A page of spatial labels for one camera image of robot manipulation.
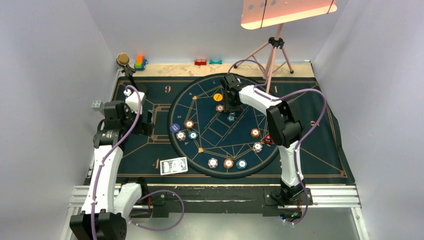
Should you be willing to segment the orange poker chip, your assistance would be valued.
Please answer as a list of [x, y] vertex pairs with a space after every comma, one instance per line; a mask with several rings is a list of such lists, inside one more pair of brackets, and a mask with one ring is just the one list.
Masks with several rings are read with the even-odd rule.
[[218, 113], [222, 113], [222, 112], [224, 112], [224, 111], [225, 111], [225, 107], [224, 107], [222, 104], [218, 104], [218, 105], [215, 107], [215, 110], [216, 110]]
[[192, 129], [195, 126], [195, 123], [192, 120], [187, 120], [184, 123], [184, 126], [185, 126], [186, 129], [189, 129], [190, 130], [190, 129]]
[[261, 135], [261, 133], [260, 133], [260, 130], [259, 130], [258, 128], [253, 128], [253, 129], [250, 131], [250, 135], [251, 135], [253, 138], [259, 138], [259, 137], [260, 137], [260, 135]]

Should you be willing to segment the teal poker chip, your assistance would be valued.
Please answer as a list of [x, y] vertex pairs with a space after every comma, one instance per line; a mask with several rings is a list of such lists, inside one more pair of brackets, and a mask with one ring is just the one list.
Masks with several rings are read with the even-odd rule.
[[235, 112], [230, 112], [227, 116], [228, 121], [230, 122], [234, 122], [236, 119], [236, 113]]
[[196, 132], [196, 131], [190, 131], [189, 132], [189, 134], [188, 134], [188, 137], [191, 139], [191, 140], [195, 140], [195, 139], [197, 139], [198, 138], [198, 136], [199, 136], [199, 134]]

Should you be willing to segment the blue playing card deck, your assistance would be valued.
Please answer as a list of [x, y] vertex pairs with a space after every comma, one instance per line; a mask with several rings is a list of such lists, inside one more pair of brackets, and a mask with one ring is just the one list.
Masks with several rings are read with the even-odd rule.
[[186, 157], [160, 160], [159, 169], [161, 176], [186, 173], [188, 171], [188, 161]]

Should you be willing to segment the orange chip stack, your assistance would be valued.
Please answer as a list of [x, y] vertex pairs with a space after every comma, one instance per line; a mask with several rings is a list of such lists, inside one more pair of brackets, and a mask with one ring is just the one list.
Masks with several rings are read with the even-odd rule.
[[223, 161], [223, 166], [224, 166], [226, 169], [231, 169], [231, 168], [234, 166], [234, 161], [233, 161], [232, 159], [230, 159], [230, 158], [226, 158], [226, 159]]

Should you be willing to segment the teal chip stack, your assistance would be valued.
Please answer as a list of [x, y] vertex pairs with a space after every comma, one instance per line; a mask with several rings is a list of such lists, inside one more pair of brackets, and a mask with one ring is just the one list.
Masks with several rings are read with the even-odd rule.
[[244, 159], [240, 159], [236, 162], [236, 168], [238, 170], [244, 170], [247, 167], [247, 161]]

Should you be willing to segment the pink white chip stack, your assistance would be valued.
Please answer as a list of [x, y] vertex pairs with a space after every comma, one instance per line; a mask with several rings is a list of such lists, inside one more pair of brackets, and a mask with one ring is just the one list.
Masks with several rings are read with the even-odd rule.
[[210, 159], [208, 160], [207, 164], [208, 164], [208, 167], [209, 167], [210, 169], [215, 169], [215, 168], [217, 168], [217, 167], [218, 167], [219, 162], [218, 162], [218, 160], [217, 160], [216, 158], [210, 158]]

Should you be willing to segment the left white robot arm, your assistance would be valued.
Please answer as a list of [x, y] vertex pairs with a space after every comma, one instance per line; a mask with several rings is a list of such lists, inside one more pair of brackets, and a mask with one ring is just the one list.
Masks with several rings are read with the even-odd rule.
[[69, 227], [78, 240], [124, 240], [135, 204], [149, 199], [142, 178], [125, 180], [115, 194], [119, 165], [130, 135], [151, 136], [152, 114], [143, 121], [146, 95], [133, 85], [124, 90], [125, 100], [104, 104], [104, 118], [93, 137], [93, 172], [86, 199], [80, 213], [69, 220]]

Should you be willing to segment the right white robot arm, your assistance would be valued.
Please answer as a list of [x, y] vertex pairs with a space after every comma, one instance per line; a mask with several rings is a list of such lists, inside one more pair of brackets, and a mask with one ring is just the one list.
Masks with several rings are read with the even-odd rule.
[[230, 106], [248, 105], [266, 115], [269, 136], [281, 159], [280, 194], [274, 200], [282, 205], [297, 202], [306, 192], [299, 153], [303, 126], [298, 107], [293, 100], [281, 100], [234, 74], [225, 75], [220, 83]]

